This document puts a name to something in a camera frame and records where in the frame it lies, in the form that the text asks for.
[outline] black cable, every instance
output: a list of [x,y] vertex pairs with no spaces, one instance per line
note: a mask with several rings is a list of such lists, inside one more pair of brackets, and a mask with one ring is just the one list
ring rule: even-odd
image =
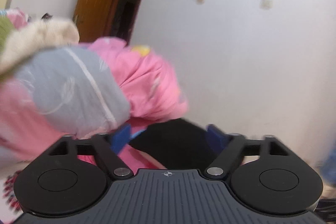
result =
[[336,198],[320,199],[315,209],[315,214],[325,222],[336,221]]

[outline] green fabric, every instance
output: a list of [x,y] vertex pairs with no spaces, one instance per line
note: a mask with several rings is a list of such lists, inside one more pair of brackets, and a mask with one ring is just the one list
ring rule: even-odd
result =
[[0,54],[5,48],[5,41],[11,30],[14,30],[14,25],[8,17],[0,16]]
[[[6,16],[0,16],[0,58],[1,58],[1,53],[3,52],[5,48],[6,38],[8,37],[11,30],[15,30],[15,27],[11,23],[9,18]],[[0,83],[6,80],[6,78],[8,78],[9,76],[11,76],[13,71],[14,69],[8,72],[5,72],[2,75],[0,74]]]

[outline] blue gripper pad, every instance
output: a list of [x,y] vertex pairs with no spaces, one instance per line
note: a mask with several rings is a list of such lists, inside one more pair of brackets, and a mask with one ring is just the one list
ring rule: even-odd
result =
[[217,155],[227,147],[230,141],[229,135],[226,135],[213,124],[207,126],[207,131],[204,134],[210,149]]
[[129,143],[131,139],[131,126],[129,124],[123,125],[111,137],[111,150],[119,154],[121,150]]

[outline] round black pad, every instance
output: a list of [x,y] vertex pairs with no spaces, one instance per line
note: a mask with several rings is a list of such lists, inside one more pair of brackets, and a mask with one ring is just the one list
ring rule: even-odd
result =
[[95,203],[106,184],[105,174],[93,164],[67,156],[48,156],[37,158],[20,173],[14,192],[24,211],[65,216]]
[[319,175],[297,156],[271,156],[238,167],[230,185],[258,212],[291,215],[314,209],[322,193]]
[[259,180],[268,189],[288,191],[295,188],[299,179],[294,173],[283,169],[270,169],[260,174]]
[[39,185],[47,191],[60,192],[73,187],[78,180],[75,172],[67,169],[54,169],[44,172],[38,180]]

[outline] ribbed gray surface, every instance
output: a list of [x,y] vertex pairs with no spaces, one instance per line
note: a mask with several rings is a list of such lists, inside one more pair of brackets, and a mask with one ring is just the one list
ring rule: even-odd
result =
[[238,203],[222,182],[209,181],[196,170],[140,170],[116,181],[95,206],[75,216],[42,219],[22,215],[15,224],[321,224],[312,212],[269,217]]

